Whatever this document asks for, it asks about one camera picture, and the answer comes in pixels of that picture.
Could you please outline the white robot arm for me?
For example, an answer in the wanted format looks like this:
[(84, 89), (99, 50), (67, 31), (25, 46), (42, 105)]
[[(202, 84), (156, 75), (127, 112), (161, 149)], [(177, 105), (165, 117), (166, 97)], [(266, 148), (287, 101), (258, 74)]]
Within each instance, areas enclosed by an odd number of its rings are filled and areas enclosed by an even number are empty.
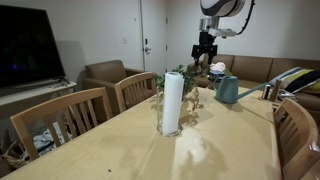
[(245, 1), (246, 0), (200, 0), (199, 43), (192, 47), (191, 52), (191, 57), (194, 59), (196, 66), (199, 65), (199, 58), (203, 54), (208, 55), (208, 64), (212, 63), (212, 59), (217, 55), (218, 50), (218, 46), (214, 44), (217, 37), (234, 37), (244, 32), (250, 21), (255, 0), (251, 0), (248, 15), (239, 32), (230, 28), (220, 29), (219, 20), (224, 17), (237, 15), (242, 10)]

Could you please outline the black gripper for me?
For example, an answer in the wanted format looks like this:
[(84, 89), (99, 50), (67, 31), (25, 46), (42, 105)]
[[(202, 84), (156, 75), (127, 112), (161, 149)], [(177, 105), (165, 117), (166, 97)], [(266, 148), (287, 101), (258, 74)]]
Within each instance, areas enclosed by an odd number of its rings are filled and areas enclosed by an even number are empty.
[(214, 65), (213, 59), (217, 54), (218, 48), (218, 46), (214, 44), (214, 40), (215, 36), (212, 36), (209, 32), (201, 32), (199, 34), (199, 44), (193, 46), (191, 53), (191, 56), (194, 58), (195, 66), (199, 66), (199, 58), (205, 53), (209, 55), (209, 69)]

